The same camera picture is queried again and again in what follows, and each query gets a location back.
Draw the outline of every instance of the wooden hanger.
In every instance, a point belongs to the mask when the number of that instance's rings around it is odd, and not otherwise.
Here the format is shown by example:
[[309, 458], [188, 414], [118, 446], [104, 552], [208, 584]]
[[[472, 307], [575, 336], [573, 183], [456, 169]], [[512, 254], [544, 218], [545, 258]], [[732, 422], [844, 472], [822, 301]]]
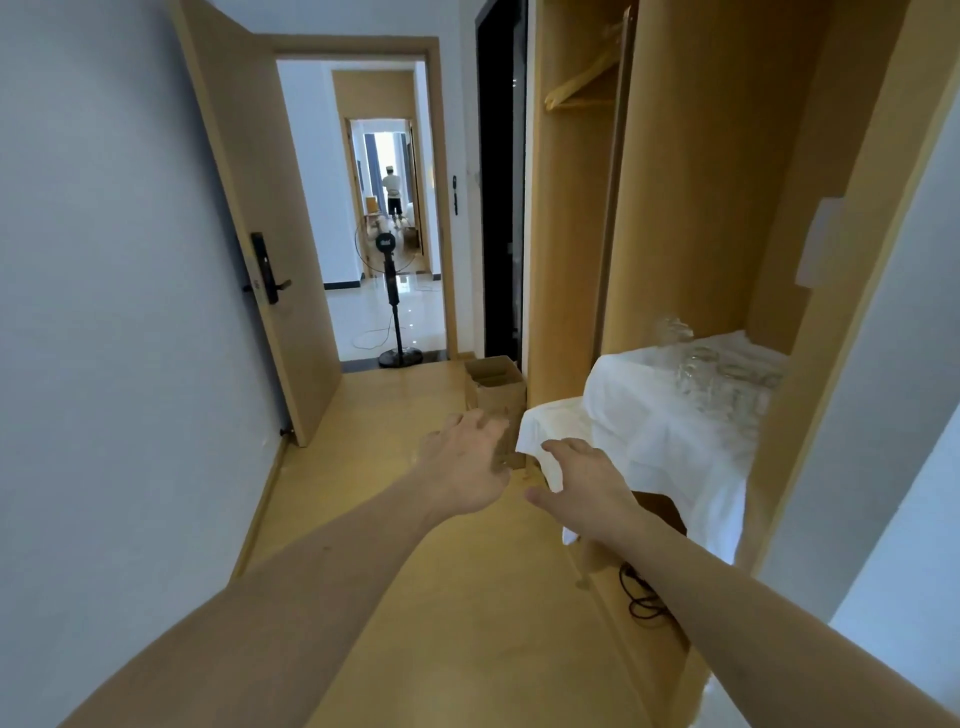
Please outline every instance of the wooden hanger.
[[[616, 34], [618, 27], [617, 25], [606, 29], [604, 37], [610, 37]], [[546, 110], [552, 111], [554, 109], [612, 105], [613, 99], [570, 99], [570, 97], [585, 86], [596, 81], [601, 75], [618, 63], [620, 63], [619, 36], [616, 37], [613, 44], [608, 45], [607, 48], [594, 59], [593, 63], [591, 63], [586, 70], [581, 71], [569, 81], [563, 82], [546, 95], [546, 99], [544, 100]]]

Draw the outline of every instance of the hand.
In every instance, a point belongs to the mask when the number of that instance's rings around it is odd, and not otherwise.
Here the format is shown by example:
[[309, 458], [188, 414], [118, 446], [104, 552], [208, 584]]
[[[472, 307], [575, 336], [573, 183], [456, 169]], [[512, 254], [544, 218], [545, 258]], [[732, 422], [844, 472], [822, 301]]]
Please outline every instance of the hand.
[[551, 493], [544, 488], [527, 488], [524, 495], [561, 525], [613, 546], [634, 519], [646, 513], [601, 449], [573, 437], [547, 440], [542, 447], [560, 463], [564, 489]]
[[426, 496], [438, 521], [483, 510], [510, 481], [510, 469], [494, 462], [493, 451], [507, 421], [483, 410], [448, 415], [444, 428], [420, 442], [417, 463], [402, 479]]

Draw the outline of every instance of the door handle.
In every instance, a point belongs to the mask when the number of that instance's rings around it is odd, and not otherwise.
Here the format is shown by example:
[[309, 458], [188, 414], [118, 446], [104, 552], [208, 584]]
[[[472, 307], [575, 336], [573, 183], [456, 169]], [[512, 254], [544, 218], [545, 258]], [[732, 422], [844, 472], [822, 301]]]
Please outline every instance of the door handle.
[[263, 239], [262, 232], [251, 232], [250, 240], [253, 243], [253, 253], [256, 255], [256, 265], [260, 269], [260, 277], [263, 278], [263, 289], [267, 293], [267, 303], [276, 305], [280, 301], [280, 291], [285, 291], [293, 285], [293, 282], [287, 279], [280, 285], [276, 284], [274, 268], [270, 264], [270, 256], [267, 255], [267, 242]]

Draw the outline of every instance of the fan base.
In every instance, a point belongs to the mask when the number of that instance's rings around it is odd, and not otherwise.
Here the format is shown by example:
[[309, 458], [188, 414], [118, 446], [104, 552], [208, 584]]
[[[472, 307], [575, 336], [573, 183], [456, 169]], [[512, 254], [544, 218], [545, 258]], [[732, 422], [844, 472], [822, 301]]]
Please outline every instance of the fan base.
[[397, 357], [396, 349], [390, 349], [377, 357], [377, 363], [383, 369], [399, 369], [400, 367], [412, 367], [414, 364], [421, 364], [423, 361], [423, 352], [414, 347], [405, 347], [403, 355]]

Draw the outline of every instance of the dark doorway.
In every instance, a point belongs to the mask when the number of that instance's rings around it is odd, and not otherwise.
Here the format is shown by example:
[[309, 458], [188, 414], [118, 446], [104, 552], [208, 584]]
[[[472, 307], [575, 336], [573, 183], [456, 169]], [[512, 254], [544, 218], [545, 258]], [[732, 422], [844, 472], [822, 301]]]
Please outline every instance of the dark doorway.
[[519, 363], [527, 0], [493, 0], [477, 18], [486, 356]]

